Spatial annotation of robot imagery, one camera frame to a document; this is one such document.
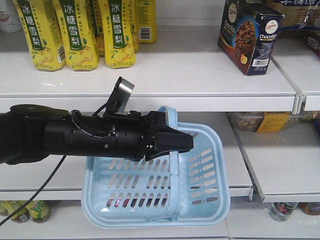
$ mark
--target chocolate cereal box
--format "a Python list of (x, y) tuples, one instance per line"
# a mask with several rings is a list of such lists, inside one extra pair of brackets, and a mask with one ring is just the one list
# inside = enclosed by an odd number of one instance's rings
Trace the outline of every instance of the chocolate cereal box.
[(283, 19), (260, 1), (226, 0), (218, 45), (245, 75), (264, 75)]

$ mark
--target cable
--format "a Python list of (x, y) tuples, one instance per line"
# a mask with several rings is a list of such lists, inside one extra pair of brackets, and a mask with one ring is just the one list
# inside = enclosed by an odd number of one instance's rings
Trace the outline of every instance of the cable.
[(6, 222), (8, 221), (11, 217), (13, 217), (14, 215), (16, 215), (18, 212), (20, 212), (25, 206), (27, 206), (29, 203), (31, 203), (31, 201), (33, 199), (36, 198), (36, 196), (45, 188), (45, 186), (50, 182), (50, 180), (53, 178), (53, 176), (56, 174), (56, 172), (58, 171), (58, 169), (60, 168), (61, 164), (64, 162), (65, 158), (67, 156), (64, 155), (61, 160), (59, 161), (59, 163), (57, 164), (57, 166), (55, 167), (55, 169), (53, 170), (53, 172), (50, 174), (50, 176), (47, 178), (47, 180), (42, 184), (42, 186), (35, 192), (35, 194), (30, 197), (30, 199), (28, 201), (26, 201), (22, 206), (20, 206), (17, 210), (15, 210), (13, 213), (11, 213), (9, 216), (7, 216), (3, 221), (0, 222), (0, 227)]

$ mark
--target robotic arm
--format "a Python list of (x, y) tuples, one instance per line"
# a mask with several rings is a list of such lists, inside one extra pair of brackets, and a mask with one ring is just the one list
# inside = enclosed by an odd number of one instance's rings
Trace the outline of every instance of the robotic arm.
[[(166, 114), (142, 116), (125, 108), (133, 85), (119, 78), (107, 103), (92, 116), (42, 105), (14, 105), (0, 114), (0, 163), (41, 161), (48, 155), (149, 161), (170, 151), (190, 151), (193, 137), (166, 125)], [(103, 116), (98, 114), (105, 109)]]

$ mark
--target plastic shopping basket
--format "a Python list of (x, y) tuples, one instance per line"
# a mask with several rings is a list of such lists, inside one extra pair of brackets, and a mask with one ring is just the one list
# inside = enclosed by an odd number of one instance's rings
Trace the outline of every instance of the plastic shopping basket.
[(167, 124), (193, 136), (194, 148), (151, 161), (88, 157), (82, 190), (87, 218), (101, 228), (207, 226), (230, 208), (219, 136), (203, 124), (178, 122), (162, 107)]

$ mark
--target shelf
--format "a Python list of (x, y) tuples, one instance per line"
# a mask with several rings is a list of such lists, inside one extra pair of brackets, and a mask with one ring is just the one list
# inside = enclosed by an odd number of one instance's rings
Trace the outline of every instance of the shelf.
[(319, 239), (320, 216), (305, 214), (299, 207), (289, 219), (278, 222), (268, 213), (268, 204), (257, 199), (246, 202), (240, 197), (231, 199), (226, 217), (231, 240), (311, 240)]
[(273, 62), (305, 103), (305, 111), (320, 110), (320, 59), (307, 48), (303, 38), (280, 38), (273, 50)]
[(244, 76), (218, 47), (219, 29), (159, 26), (158, 41), (140, 46), (133, 67), (114, 70), (102, 58), (91, 72), (37, 71), (23, 32), (0, 33), (0, 112), (25, 103), (93, 112), (119, 76), (135, 85), (127, 110), (292, 111), (296, 91), (277, 67), (271, 62), (266, 75)]
[(235, 135), (264, 202), (320, 202), (320, 138), (311, 123)]
[(18, 224), (11, 220), (0, 227), (2, 239), (215, 239), (227, 240), (226, 221), (212, 226), (142, 227), (103, 229), (93, 225), (84, 215), (80, 201), (62, 201), (52, 206), (52, 215), (45, 223), (31, 220)]
[[(227, 115), (222, 112), (181, 112), (180, 122), (202, 123), (212, 127), (220, 136), (227, 178), (231, 196), (248, 196), (252, 191), (252, 182), (229, 124)], [(48, 178), (60, 160), (60, 156), (51, 155), (35, 163), (18, 165), (1, 164), (0, 200), (26, 200)], [(85, 179), (86, 158), (68, 156), (56, 175), (42, 191), (39, 200), (80, 200)]]

